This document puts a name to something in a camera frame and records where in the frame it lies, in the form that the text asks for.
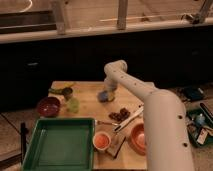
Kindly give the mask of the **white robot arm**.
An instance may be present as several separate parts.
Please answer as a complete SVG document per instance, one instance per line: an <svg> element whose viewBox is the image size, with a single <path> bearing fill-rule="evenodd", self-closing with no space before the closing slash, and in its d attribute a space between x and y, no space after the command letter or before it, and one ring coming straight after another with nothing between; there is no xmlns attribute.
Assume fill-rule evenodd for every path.
<svg viewBox="0 0 213 171"><path fill-rule="evenodd" d="M180 98L166 89L127 73L124 60L104 66L107 91L120 83L143 103L143 120L148 171L195 171L185 121L186 109Z"/></svg>

